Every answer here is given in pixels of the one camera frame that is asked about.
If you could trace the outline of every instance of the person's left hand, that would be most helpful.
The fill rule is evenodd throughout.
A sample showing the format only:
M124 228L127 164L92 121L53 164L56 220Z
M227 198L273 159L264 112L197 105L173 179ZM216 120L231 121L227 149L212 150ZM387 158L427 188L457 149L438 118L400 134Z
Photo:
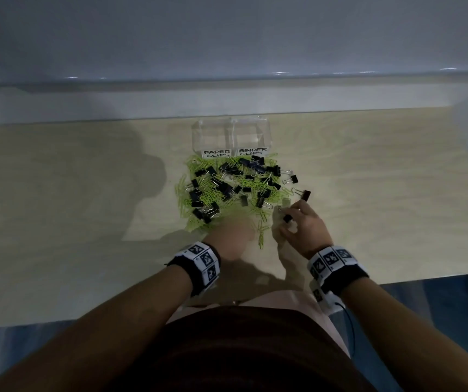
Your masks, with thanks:
M241 257L254 235L247 217L229 217L214 228L203 239L203 243L214 246L222 260L232 261Z

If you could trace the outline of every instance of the wire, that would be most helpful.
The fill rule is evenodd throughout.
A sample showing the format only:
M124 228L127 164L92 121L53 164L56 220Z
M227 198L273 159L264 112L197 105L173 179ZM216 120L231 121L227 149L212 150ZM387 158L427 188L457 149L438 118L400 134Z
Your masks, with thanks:
M352 328L352 354L350 354L350 357L354 357L356 354L356 332L354 331L354 324L352 323L352 318L348 314L346 308L343 307L340 303L335 303L335 305L339 305L339 307L342 308L342 310L346 313L346 316L348 316L348 320L350 321L350 327Z

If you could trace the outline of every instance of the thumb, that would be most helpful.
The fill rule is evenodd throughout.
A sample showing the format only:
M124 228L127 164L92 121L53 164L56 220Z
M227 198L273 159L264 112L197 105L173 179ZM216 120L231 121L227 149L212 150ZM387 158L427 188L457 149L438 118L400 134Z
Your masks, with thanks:
M296 234L290 231L286 226L280 226L279 232L281 232L281 236L285 238L288 243L292 243L296 239Z

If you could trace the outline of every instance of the label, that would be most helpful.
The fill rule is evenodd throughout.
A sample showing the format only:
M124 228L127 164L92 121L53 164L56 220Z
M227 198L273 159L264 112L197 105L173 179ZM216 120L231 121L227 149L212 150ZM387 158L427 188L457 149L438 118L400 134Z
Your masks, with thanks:
M221 158L230 157L231 155L230 150L205 150L201 152L202 158Z
M237 155L265 155L267 152L268 147L240 148Z

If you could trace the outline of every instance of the hand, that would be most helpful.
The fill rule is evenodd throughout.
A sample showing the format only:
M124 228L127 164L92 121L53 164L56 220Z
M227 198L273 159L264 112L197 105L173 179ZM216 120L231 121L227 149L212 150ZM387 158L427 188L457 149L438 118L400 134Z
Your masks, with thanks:
M203 239L203 243L214 246L222 260L232 261L241 257L246 245L254 239L254 234L248 218L231 217L214 228Z
M294 234L283 225L279 228L279 232L307 260L316 252L334 244L323 220L305 201L299 200L282 211L292 216L298 225L298 231Z

